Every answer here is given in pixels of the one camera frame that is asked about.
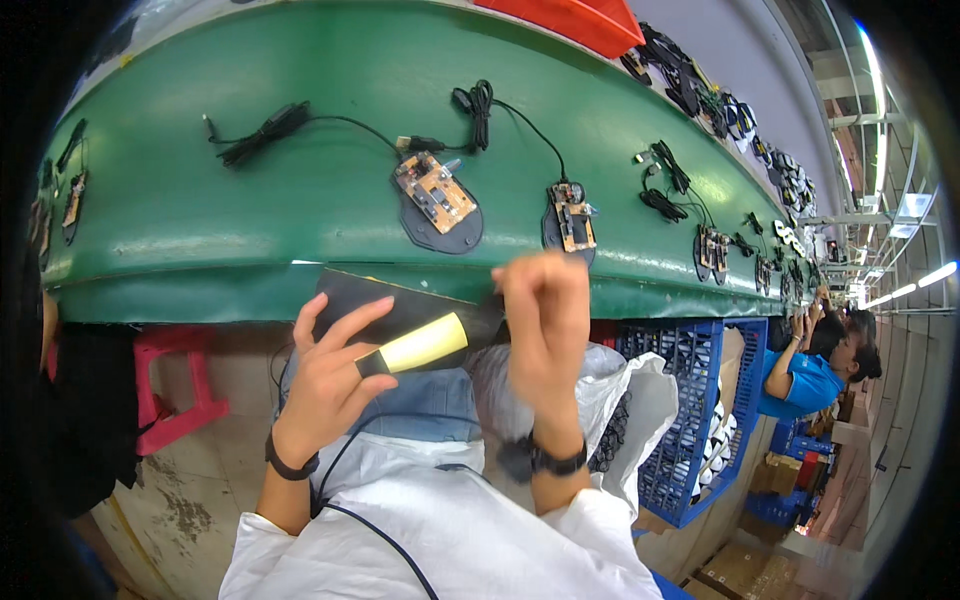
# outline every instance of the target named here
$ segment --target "blue shirt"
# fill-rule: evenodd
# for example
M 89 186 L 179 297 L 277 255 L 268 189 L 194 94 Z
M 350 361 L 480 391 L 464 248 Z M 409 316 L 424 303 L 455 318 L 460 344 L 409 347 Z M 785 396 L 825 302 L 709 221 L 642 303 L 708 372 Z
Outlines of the blue shirt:
M 766 382 L 781 354 L 766 350 L 761 381 Z M 793 384 L 786 399 L 770 396 L 760 387 L 760 414 L 792 420 L 815 413 L 830 406 L 845 385 L 830 368 L 830 363 L 820 356 L 794 354 L 787 372 L 793 374 Z

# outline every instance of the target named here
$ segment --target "pink plastic stool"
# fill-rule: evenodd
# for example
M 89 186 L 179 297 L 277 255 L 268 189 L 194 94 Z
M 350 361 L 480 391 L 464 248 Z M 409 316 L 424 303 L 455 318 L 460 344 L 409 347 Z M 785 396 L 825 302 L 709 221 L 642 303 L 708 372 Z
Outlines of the pink plastic stool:
M 136 441 L 136 453 L 147 456 L 229 412 L 227 399 L 214 401 L 206 375 L 204 350 L 213 335 L 211 327 L 171 325 L 148 329 L 133 342 L 136 395 L 141 428 L 153 424 Z M 169 352 L 186 352 L 193 381 L 193 407 L 170 417 L 162 398 L 150 385 L 150 363 Z

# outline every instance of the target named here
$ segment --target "white shirt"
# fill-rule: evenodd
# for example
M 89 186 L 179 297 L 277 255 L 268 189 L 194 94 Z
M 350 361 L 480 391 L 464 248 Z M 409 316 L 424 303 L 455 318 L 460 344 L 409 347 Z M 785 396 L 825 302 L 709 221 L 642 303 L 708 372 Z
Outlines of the white shirt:
M 345 439 L 321 452 L 314 487 Z M 476 473 L 483 443 L 423 443 L 362 433 L 324 495 L 376 525 L 449 598 L 662 598 L 637 558 L 630 508 L 582 490 L 536 517 Z M 220 598 L 425 598 L 399 553 L 352 516 L 325 509 L 289 536 L 244 513 Z

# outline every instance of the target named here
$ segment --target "white plastic bag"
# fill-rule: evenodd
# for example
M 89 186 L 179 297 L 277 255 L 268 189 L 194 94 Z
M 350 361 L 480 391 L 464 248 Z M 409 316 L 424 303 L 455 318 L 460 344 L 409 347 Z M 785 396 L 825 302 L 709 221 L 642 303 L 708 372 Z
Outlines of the white plastic bag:
M 507 379 L 509 346 L 493 346 L 470 357 L 466 369 L 481 424 L 502 440 L 525 438 L 533 429 L 533 411 L 514 395 Z M 575 394 L 587 454 L 600 443 L 617 402 L 628 390 L 627 431 L 606 473 L 594 473 L 598 488 L 623 498 L 638 513 L 636 470 L 650 456 L 677 417 L 677 382 L 663 374 L 665 361 L 647 352 L 626 362 L 611 348 L 589 344 Z

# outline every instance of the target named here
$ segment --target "red plastic tray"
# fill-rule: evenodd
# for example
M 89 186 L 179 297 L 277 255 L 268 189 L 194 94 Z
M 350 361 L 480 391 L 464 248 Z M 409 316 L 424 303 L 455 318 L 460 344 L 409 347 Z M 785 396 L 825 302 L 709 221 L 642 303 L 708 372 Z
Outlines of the red plastic tray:
M 646 44 L 623 0 L 475 0 L 475 4 L 536 23 L 608 59 Z

